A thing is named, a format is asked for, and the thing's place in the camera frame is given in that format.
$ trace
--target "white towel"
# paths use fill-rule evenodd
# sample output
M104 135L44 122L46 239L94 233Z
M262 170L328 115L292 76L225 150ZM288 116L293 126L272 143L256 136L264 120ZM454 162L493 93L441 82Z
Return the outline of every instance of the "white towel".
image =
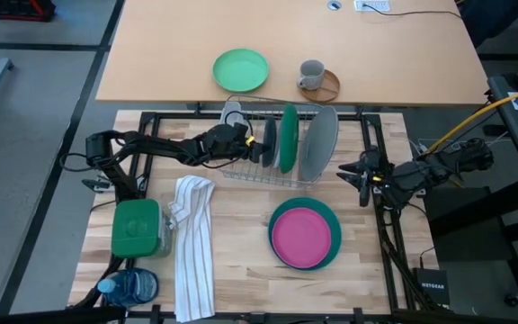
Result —
M210 180L188 175L177 180L169 209L177 221L175 317L180 323L215 315L211 256Z

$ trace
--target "wire dish rack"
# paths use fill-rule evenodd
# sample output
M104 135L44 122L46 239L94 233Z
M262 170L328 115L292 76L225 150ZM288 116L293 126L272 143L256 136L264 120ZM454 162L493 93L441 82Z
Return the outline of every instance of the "wire dish rack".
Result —
M278 99L263 98L246 94L233 94L226 101L226 107L241 106L241 112L253 126L255 140L263 143L265 129L265 118L273 117L277 124L277 137L279 134L279 124L283 111L288 104L292 104L297 109L299 117L299 145L295 164L290 172L283 174L278 167L263 167L262 161L253 163L249 160L238 160L235 163L219 169L223 176L228 178L253 181L270 185L282 185L291 188L306 189L319 181L321 175L311 181L301 179L300 161L303 156L304 139L308 131L310 121L315 117L324 106L316 103L294 103Z

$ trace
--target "gray mug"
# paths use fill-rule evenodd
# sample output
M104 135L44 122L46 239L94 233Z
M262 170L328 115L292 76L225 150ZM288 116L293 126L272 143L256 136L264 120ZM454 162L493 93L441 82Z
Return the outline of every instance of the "gray mug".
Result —
M316 59L310 59L301 64L300 77L297 86L307 90L318 89L323 84L325 66Z

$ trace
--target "water bottle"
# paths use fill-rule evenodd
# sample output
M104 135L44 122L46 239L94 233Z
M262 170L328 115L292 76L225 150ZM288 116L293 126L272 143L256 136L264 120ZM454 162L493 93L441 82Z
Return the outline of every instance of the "water bottle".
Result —
M145 269L120 270L97 284L107 302L125 308L153 301L159 293L157 276Z

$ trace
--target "wooden board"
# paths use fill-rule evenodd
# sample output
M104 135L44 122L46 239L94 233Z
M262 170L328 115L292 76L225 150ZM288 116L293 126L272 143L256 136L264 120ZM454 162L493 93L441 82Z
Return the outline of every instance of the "wooden board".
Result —
M140 115L140 111L119 111L115 129L135 131ZM411 152L403 115L382 113L380 117L390 161L407 161ZM215 124L213 120L162 120L159 136L190 138ZM307 191L227 179L217 170L183 166L175 160L156 157L148 197L160 201L167 210L167 204L174 199L177 178L205 176L216 183L211 198L216 312L351 313L353 307L361 307L365 313L389 313L374 210L360 207L357 191L335 175L338 165L354 161L362 150L359 123L341 121L333 158L320 182ZM130 158L123 163L129 167ZM277 259L267 240L272 211L287 199L301 195L329 205L342 227L343 242L337 258L315 272L289 269ZM95 204L111 199L112 195L99 194ZM413 203L423 206L419 200ZM91 214L70 303L82 299L106 268L113 213L114 206L110 205ZM433 246L427 219L419 210L405 208L401 226L409 264L418 266L419 254ZM437 267L433 252L426 253L424 261L428 267ZM141 258L137 266L158 274L161 289L155 302L161 304L162 311L173 311L174 256ZM398 274L396 283L399 303L404 306ZM149 310L150 305L137 309Z
M390 0L391 12L445 10L453 0ZM335 103L482 104L487 77L461 19L356 12L353 0L128 0L97 93L101 101L220 102L221 53L262 53L269 77L251 95L304 102L299 66L318 59L341 81Z

